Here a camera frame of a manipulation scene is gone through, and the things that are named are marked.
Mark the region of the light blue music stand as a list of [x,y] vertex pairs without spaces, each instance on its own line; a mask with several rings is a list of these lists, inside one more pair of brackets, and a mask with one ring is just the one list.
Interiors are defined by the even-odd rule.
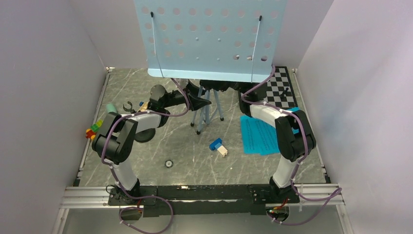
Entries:
[[273,72],[284,0],[137,0],[148,74],[258,83]]

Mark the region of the blue sheet music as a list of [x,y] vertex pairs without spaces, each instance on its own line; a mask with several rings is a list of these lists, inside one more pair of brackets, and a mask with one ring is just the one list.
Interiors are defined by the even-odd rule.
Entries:
[[[306,114],[303,110],[301,110],[299,107],[294,107],[294,108],[288,109],[288,112],[296,116],[302,123],[303,127],[305,127]],[[289,121],[292,132],[294,134],[298,134],[300,132],[300,126],[298,124],[297,119],[291,115],[287,115],[286,117]]]
[[262,156],[280,153],[276,129],[266,122],[248,116],[240,117],[245,154]]

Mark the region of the green toy microphone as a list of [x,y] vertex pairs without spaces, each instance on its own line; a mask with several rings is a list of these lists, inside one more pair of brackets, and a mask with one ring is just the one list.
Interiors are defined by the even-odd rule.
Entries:
[[113,113],[118,113],[118,110],[117,110],[117,108],[115,107],[115,105],[114,104],[112,104],[112,103],[108,103],[108,104],[106,104],[106,112],[107,113],[111,113],[111,112],[113,112]]

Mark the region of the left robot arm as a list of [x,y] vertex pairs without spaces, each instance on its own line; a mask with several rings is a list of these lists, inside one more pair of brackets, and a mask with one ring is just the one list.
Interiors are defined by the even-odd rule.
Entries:
[[191,94],[187,88],[168,92],[157,84],[150,90],[146,110],[129,115],[110,112],[92,141],[92,149],[100,156],[101,162],[108,165],[117,188],[121,189],[121,199],[135,204],[140,198],[140,182],[128,160],[135,136],[147,130],[153,132],[166,124],[173,115],[168,107],[184,104],[188,111],[196,111],[211,104],[210,100]]

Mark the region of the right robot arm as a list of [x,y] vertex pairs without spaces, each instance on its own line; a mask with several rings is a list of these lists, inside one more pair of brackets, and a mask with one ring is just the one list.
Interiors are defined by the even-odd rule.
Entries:
[[317,142],[302,110],[288,111],[263,101],[255,91],[264,83],[241,82],[236,90],[240,93],[241,112],[249,117],[262,120],[276,132],[281,158],[269,188],[269,197],[274,202],[282,202],[288,194],[286,187],[294,182],[301,162],[316,147]]

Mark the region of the blue white toy brick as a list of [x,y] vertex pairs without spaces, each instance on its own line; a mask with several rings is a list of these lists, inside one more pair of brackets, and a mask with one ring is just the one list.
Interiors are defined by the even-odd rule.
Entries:
[[223,157],[225,157],[228,154],[228,150],[226,147],[223,145],[223,141],[221,138],[217,138],[214,140],[210,145],[209,149],[211,151],[217,151],[219,152]]

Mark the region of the beige toy cart blue wheels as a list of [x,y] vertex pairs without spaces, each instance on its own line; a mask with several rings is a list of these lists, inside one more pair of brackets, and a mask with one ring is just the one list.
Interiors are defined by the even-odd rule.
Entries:
[[144,113],[148,113],[148,106],[149,106],[149,102],[141,102],[140,103],[140,108],[138,109],[138,112],[144,112]]

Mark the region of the blue white poker chip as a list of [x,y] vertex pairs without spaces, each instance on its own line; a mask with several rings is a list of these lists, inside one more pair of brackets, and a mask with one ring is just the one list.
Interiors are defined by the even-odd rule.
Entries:
[[173,161],[167,160],[167,161],[165,162],[165,167],[166,167],[166,168],[171,168],[172,166],[173,166]]

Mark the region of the black white chessboard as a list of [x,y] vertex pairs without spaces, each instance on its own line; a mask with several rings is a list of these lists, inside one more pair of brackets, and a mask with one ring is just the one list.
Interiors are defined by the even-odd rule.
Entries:
[[[275,73],[266,85],[266,97],[264,99],[266,102],[282,109],[298,107],[287,67],[276,66]],[[280,100],[280,93],[287,87],[289,88],[289,92],[286,99]]]

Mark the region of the colourful brick toy car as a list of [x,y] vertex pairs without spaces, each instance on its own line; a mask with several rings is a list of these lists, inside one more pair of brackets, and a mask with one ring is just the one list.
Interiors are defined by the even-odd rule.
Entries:
[[101,127],[103,121],[99,120],[86,130],[85,138],[93,140]]

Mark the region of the black base frame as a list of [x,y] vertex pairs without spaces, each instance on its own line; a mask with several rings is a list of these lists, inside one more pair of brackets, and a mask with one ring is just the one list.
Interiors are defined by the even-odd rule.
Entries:
[[139,200],[127,197],[119,188],[111,188],[109,206],[143,206],[144,217],[160,215],[205,215],[249,213],[265,215],[281,204],[298,203],[292,190],[278,191],[269,184],[141,186]]

